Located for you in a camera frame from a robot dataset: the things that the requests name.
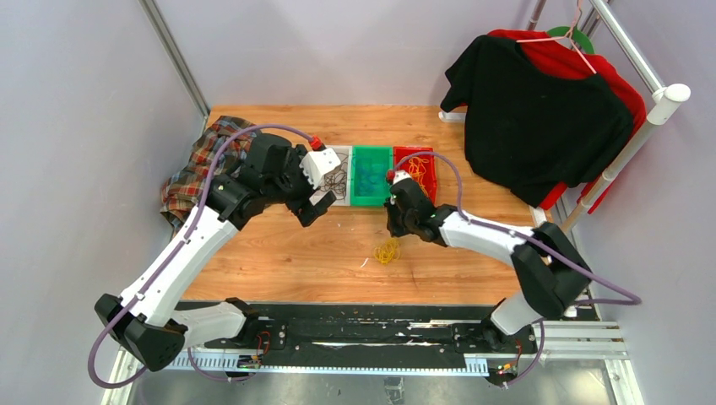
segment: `rubber band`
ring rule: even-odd
[[[423,177],[427,173],[426,164],[428,163],[430,163],[430,160],[416,156],[408,160],[408,169],[406,171],[418,183],[423,193],[429,197],[425,184],[423,184]]]
[[[381,263],[388,264],[400,258],[400,244],[398,238],[392,237],[382,245],[376,246],[373,256]]]
[[[334,192],[336,201],[345,201],[345,197],[348,194],[348,155],[339,152],[336,152],[336,154],[340,159],[340,165],[323,177],[321,191]]]

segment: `red shirt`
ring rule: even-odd
[[[513,40],[532,40],[537,38],[550,38],[545,32],[540,31],[522,31],[522,30],[493,30],[488,35],[499,38],[509,38]],[[592,76],[592,70],[589,69],[582,58],[575,52],[561,45],[555,40],[545,42],[527,42],[520,44],[522,51],[542,73],[547,73],[558,78],[574,78],[581,79]],[[609,85],[611,91],[619,97],[626,108],[632,113],[634,118],[634,130],[632,135],[644,124],[647,116],[646,105],[642,96],[629,84],[626,80],[619,76],[613,66],[606,59],[599,55],[585,55],[594,70],[597,71]],[[582,190],[582,196],[594,186],[595,181],[588,183]],[[604,199],[609,191],[608,187],[602,195],[597,198],[589,213],[592,213]],[[567,189],[565,183],[555,186],[550,194],[540,204],[543,209],[552,208],[557,199]]]

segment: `clothing rack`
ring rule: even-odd
[[[568,232],[574,227],[582,216],[592,208],[597,198],[606,190],[612,181],[619,175],[629,161],[634,157],[637,151],[652,136],[654,130],[666,123],[672,114],[679,108],[681,103],[688,100],[691,96],[691,90],[685,84],[664,85],[659,75],[652,67],[649,60],[639,51],[639,48],[632,40],[631,36],[624,29],[619,19],[614,15],[611,7],[605,0],[589,0],[592,3],[592,10],[589,12],[585,21],[585,25],[589,24],[589,30],[594,32],[596,24],[601,20],[606,25],[609,32],[616,40],[617,44],[629,59],[634,69],[639,74],[644,84],[652,93],[655,105],[647,114],[647,120],[634,134],[632,139],[624,146],[624,149],[614,158],[614,161],[602,172],[592,189],[583,196],[579,204],[568,214],[567,219],[561,225],[562,230]],[[528,30],[533,30],[540,19],[542,9],[546,0],[538,0],[534,6],[532,17],[528,22]],[[440,119],[444,122],[464,122],[464,113],[447,113],[440,111]]]

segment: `white rod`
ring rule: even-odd
[[[611,0],[606,0],[607,4],[610,5],[610,7],[613,5],[613,2]],[[582,28],[579,30],[582,31],[587,37],[592,38],[592,35],[597,30],[597,27],[599,26],[599,15],[597,15],[596,10],[592,8],[589,10],[589,13],[587,14],[587,18],[582,23]]]
[[[540,15],[542,15],[542,9],[545,8],[547,0],[537,0],[532,11],[532,17],[529,18],[527,23],[527,31],[534,31],[534,27],[537,26],[537,22],[540,21]]]
[[[664,82],[661,81],[661,78],[656,74],[649,61],[639,51],[639,48],[634,44],[631,36],[622,28],[619,20],[614,13],[612,13],[609,4],[604,0],[589,1],[609,29],[609,32],[614,36],[619,47],[626,54],[626,57],[629,58],[629,62],[637,69],[639,76],[642,78],[644,84],[647,85],[649,91],[656,93],[659,89],[662,89]]]
[[[648,113],[647,121],[634,134],[624,149],[614,158],[614,161],[602,172],[596,184],[582,197],[577,207],[569,214],[567,220],[561,225],[561,229],[566,233],[572,229],[585,213],[589,211],[597,201],[597,198],[606,190],[619,173],[627,166],[639,149],[651,138],[654,129],[664,125],[677,108],[691,97],[691,90],[685,84],[672,84],[667,87],[663,96],[657,101],[654,108]]]

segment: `clothes hanger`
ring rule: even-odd
[[[596,74],[597,71],[594,69],[591,63],[587,60],[587,57],[584,56],[584,54],[578,49],[577,44],[572,39],[572,34],[575,31],[575,26],[577,26],[577,22],[579,21],[579,17],[582,15],[582,0],[577,0],[577,12],[574,14],[574,20],[572,21],[572,24],[568,27],[567,32],[564,33],[563,36],[553,36],[551,38],[538,38],[536,40],[518,40],[518,43],[527,43],[527,42],[547,42],[547,41],[558,41],[558,40],[569,40],[569,42],[572,44],[572,47],[574,48],[574,51],[579,55],[579,57],[582,58],[584,63],[589,67],[589,70],[592,71],[592,73]]]
[[[563,38],[567,34],[567,32],[569,32],[569,27],[563,25],[561,27],[555,27],[551,30],[548,30],[547,35],[560,36]],[[582,51],[584,51],[584,53],[586,53],[587,55],[594,54],[594,45],[592,45],[592,41],[589,40],[589,37],[582,31],[576,28],[572,30],[572,39],[574,40],[574,42],[577,42],[577,45],[582,47]]]

